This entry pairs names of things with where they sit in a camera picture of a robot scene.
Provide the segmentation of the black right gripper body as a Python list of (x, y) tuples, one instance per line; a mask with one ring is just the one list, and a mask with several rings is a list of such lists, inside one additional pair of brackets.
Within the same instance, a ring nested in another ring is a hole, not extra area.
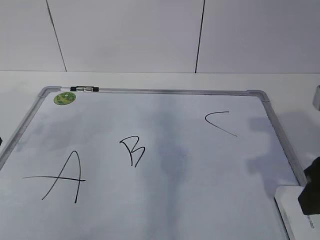
[(312, 164), (304, 170), (307, 179), (303, 191), (298, 197), (304, 215), (320, 214), (320, 158), (317, 157)]

